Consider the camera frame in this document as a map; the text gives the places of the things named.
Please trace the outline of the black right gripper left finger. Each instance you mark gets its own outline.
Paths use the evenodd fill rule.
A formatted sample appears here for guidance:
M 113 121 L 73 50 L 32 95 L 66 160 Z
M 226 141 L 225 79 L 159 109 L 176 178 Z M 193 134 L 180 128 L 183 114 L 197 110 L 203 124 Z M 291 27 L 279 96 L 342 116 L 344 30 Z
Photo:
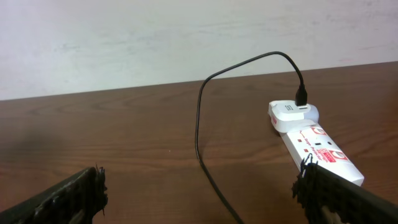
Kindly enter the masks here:
M 92 223 L 108 203 L 104 167 L 87 167 L 1 212 L 1 223 Z

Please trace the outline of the white power strip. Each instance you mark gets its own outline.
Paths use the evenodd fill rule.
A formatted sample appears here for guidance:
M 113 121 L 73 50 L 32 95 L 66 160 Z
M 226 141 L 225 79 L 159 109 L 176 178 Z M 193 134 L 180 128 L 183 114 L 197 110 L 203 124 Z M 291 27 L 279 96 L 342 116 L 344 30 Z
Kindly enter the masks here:
M 364 175 L 319 123 L 300 131 L 279 134 L 297 167 L 300 167 L 301 163 L 317 163 L 330 172 L 362 186 Z

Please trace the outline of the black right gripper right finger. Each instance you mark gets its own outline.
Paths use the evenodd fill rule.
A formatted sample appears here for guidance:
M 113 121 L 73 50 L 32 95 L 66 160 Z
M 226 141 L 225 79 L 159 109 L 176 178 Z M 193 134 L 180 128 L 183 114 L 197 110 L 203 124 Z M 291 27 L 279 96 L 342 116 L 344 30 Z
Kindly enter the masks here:
M 293 197 L 309 223 L 397 224 L 397 205 L 312 162 L 302 159 Z

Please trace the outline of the white USB charger adapter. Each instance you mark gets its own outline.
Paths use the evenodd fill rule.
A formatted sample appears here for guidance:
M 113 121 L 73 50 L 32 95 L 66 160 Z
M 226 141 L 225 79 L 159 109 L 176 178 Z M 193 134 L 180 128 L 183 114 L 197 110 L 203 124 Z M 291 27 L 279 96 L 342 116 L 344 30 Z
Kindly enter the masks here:
M 269 103 L 268 115 L 279 133 L 300 131 L 318 123 L 318 109 L 311 104 L 297 106 L 293 100 L 277 100 Z

